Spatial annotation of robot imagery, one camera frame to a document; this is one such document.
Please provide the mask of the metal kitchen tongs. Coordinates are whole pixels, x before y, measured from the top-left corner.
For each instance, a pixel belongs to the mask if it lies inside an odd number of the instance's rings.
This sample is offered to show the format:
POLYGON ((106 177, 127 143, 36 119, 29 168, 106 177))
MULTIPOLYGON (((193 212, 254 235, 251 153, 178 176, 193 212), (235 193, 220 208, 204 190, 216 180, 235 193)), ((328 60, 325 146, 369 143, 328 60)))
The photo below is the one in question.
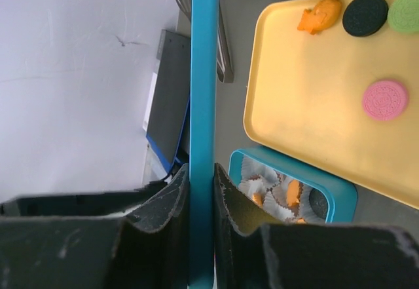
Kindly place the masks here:
MULTIPOLYGON (((192 20, 192 0, 175 0, 180 11, 192 20)), ((221 83, 233 83, 234 72, 230 60, 228 41, 225 33, 225 25, 219 3, 218 26, 217 26, 217 78, 221 83)))

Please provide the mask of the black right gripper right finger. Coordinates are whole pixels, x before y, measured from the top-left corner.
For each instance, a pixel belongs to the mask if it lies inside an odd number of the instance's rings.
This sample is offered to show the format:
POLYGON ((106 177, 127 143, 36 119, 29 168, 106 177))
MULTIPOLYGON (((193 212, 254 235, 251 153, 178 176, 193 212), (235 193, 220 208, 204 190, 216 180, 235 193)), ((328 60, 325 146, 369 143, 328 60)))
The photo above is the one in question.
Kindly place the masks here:
POLYGON ((382 225, 282 223, 215 165, 219 288, 417 288, 418 243, 382 225))

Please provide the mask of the orange scalloped cookie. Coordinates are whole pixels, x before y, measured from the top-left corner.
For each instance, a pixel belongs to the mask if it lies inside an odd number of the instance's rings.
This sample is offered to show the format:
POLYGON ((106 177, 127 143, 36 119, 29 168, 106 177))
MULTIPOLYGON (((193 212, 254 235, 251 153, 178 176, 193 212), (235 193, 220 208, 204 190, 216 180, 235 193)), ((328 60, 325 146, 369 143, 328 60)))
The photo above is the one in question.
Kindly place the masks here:
POLYGON ((302 193, 302 184, 298 180, 292 180, 286 190, 286 205, 289 208, 297 210, 300 206, 300 197, 302 193))

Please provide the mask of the teal tin lid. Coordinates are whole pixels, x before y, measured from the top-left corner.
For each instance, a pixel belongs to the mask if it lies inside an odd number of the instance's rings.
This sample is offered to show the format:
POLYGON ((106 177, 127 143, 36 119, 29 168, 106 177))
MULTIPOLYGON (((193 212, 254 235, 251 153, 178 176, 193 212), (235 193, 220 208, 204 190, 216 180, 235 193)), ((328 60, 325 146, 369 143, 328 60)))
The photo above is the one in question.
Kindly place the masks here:
POLYGON ((214 284, 213 177, 219 0, 192 0, 189 287, 214 284))

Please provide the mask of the yellow plastic tray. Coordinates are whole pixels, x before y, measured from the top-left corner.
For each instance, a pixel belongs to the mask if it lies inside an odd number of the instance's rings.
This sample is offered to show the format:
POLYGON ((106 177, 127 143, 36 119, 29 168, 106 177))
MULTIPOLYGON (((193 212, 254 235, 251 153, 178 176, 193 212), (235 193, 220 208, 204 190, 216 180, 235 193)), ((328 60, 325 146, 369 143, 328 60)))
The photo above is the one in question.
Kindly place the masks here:
POLYGON ((418 207, 418 35, 383 26, 353 37, 342 24, 299 31, 319 0, 268 5, 255 26, 244 109, 250 139, 376 193, 418 207), (367 88, 399 81, 407 108, 378 121, 362 106, 367 88))

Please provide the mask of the orange round cookie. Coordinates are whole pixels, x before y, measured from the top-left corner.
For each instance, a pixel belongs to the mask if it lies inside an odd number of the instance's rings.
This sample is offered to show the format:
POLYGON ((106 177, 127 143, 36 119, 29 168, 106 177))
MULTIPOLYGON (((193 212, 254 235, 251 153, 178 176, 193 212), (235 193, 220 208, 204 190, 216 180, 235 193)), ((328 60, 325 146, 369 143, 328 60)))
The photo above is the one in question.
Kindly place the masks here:
POLYGON ((263 206, 263 203, 264 203, 264 195, 263 194, 254 193, 254 194, 252 194, 251 199, 259 207, 262 207, 263 206))

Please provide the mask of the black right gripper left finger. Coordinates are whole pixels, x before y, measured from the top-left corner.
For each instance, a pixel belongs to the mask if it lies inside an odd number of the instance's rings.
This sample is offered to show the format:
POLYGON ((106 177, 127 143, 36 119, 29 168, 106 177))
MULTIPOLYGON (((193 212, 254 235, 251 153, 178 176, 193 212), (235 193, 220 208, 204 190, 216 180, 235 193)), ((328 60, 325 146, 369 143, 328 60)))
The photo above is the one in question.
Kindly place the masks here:
POLYGON ((134 191, 1 204, 2 288, 186 288, 189 168, 134 191))

